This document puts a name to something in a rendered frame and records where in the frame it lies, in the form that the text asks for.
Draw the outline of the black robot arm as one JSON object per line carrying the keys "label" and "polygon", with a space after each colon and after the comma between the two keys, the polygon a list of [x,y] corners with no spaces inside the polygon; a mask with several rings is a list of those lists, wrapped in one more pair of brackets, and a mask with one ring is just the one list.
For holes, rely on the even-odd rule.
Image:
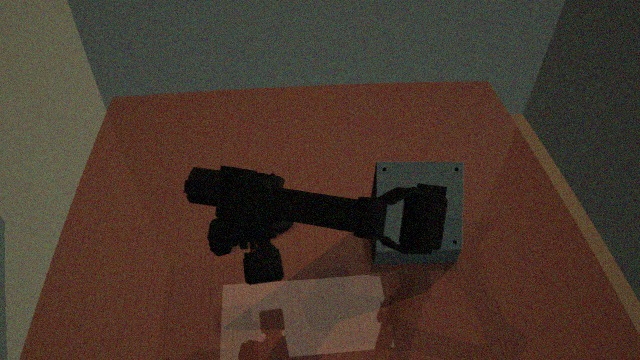
{"label": "black robot arm", "polygon": [[[353,232],[355,237],[379,240],[404,254],[432,254],[442,246],[448,200],[447,187],[417,184],[396,187],[379,196],[351,199],[283,188],[284,179],[254,170],[221,166],[193,167],[184,182],[189,203],[216,207],[208,240],[216,256],[234,246],[248,249],[243,232],[251,223],[272,218]],[[404,199],[400,244],[384,236],[387,205]]]}

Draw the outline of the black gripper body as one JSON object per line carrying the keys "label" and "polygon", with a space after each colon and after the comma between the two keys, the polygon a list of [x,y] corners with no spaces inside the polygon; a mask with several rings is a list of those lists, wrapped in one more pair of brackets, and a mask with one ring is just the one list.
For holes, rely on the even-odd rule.
{"label": "black gripper body", "polygon": [[277,238],[275,218],[251,223],[243,228],[243,232],[247,241],[250,241],[251,249],[256,249],[253,254],[243,259],[245,281],[248,284],[281,281],[283,278],[281,254],[277,253],[275,246],[270,243],[270,239]]}

